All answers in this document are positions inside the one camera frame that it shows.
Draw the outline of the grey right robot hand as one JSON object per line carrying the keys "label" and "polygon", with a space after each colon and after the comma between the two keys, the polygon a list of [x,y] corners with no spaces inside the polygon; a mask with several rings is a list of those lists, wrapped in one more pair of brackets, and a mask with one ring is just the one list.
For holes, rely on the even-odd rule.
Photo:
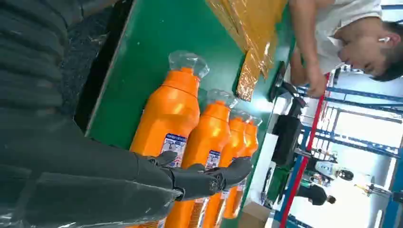
{"label": "grey right robot hand", "polygon": [[164,218],[176,201],[219,193],[251,171],[165,166],[172,152],[143,157],[82,135],[60,114],[0,110],[3,228],[122,228]]}

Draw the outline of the person's left hand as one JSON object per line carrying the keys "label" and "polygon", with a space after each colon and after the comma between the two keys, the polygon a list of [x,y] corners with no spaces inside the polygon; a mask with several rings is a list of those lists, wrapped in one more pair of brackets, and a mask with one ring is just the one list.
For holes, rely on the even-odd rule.
{"label": "person's left hand", "polygon": [[307,83],[305,69],[301,61],[299,50],[294,50],[290,59],[290,82],[294,86],[302,86]]}

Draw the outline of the person's right hand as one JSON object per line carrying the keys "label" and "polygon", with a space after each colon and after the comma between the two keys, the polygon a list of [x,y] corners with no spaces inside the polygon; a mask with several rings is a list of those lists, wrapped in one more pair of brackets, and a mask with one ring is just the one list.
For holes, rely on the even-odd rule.
{"label": "person's right hand", "polygon": [[326,90],[327,79],[325,74],[321,71],[319,63],[307,62],[306,75],[309,83],[308,94],[311,97],[319,98]]}

